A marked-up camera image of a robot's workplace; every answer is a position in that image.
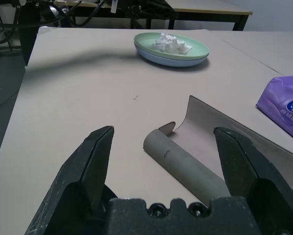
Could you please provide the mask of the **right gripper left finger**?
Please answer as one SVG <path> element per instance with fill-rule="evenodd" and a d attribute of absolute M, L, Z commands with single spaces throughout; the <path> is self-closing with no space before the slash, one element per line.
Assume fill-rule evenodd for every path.
<path fill-rule="evenodd" d="M 91 132 L 61 166 L 25 234 L 101 235 L 109 201 L 105 185 L 114 127 Z"/>

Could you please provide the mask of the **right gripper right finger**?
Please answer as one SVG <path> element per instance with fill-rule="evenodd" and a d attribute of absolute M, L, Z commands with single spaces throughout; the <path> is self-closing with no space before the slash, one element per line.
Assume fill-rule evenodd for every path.
<path fill-rule="evenodd" d="M 230 194 L 246 199 L 262 234 L 293 235 L 293 190 L 277 168 L 242 134 L 213 133 Z"/>

